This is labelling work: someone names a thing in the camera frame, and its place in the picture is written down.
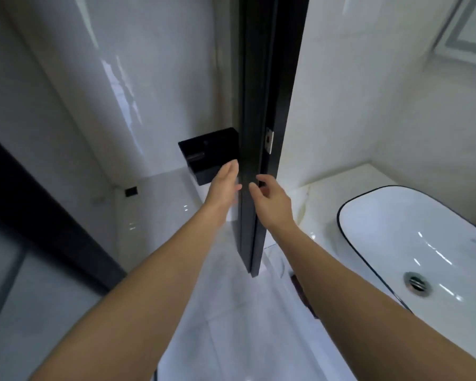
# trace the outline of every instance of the sink basin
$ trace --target sink basin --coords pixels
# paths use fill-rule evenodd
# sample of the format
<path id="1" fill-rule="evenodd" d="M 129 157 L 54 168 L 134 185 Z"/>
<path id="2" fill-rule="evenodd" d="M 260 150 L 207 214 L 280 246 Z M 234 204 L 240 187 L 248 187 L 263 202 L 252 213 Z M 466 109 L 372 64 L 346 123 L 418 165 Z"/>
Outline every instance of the sink basin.
<path id="1" fill-rule="evenodd" d="M 406 308 L 476 358 L 476 226 L 402 186 L 350 200 L 337 222 Z"/>

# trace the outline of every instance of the floor drain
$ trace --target floor drain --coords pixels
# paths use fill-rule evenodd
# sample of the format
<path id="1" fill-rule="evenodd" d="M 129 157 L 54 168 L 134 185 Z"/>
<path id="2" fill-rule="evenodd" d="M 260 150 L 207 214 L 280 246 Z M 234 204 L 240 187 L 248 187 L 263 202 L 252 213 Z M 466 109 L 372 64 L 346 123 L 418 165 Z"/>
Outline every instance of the floor drain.
<path id="1" fill-rule="evenodd" d="M 419 297 L 428 297 L 432 292 L 432 287 L 425 277 L 412 271 L 404 274 L 404 283 L 411 293 Z"/>

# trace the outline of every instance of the person's left hand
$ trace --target person's left hand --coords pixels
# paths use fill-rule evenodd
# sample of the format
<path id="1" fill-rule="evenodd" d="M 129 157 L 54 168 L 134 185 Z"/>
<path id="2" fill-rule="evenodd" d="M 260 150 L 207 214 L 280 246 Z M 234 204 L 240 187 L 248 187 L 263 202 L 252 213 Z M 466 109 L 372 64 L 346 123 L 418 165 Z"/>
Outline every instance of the person's left hand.
<path id="1" fill-rule="evenodd" d="M 209 187 L 204 207 L 216 211 L 220 224 L 226 221 L 226 215 L 231 205 L 235 202 L 235 192 L 241 189 L 241 184 L 236 184 L 238 176 L 238 161 L 232 160 L 223 165 Z"/>

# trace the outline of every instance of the person's right hand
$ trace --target person's right hand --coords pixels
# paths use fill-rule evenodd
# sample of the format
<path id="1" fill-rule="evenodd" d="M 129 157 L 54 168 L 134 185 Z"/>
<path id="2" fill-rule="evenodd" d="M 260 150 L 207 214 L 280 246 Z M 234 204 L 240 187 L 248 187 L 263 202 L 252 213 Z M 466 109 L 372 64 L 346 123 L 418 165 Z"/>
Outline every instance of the person's right hand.
<path id="1" fill-rule="evenodd" d="M 272 234 L 296 227 L 291 210 L 291 199 L 271 175 L 256 175 L 257 180 L 266 183 L 258 187 L 249 184 L 250 195 L 254 199 L 256 213 L 262 225 Z"/>

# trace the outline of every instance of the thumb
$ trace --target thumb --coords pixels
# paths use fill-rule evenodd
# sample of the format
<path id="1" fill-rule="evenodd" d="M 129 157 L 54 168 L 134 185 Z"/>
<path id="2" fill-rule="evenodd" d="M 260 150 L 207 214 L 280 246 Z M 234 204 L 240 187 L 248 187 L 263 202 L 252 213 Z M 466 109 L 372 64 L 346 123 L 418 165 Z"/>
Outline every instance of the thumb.
<path id="1" fill-rule="evenodd" d="M 257 203 L 264 198 L 263 193 L 254 182 L 249 183 L 249 191 L 252 199 L 254 199 L 254 203 Z"/>

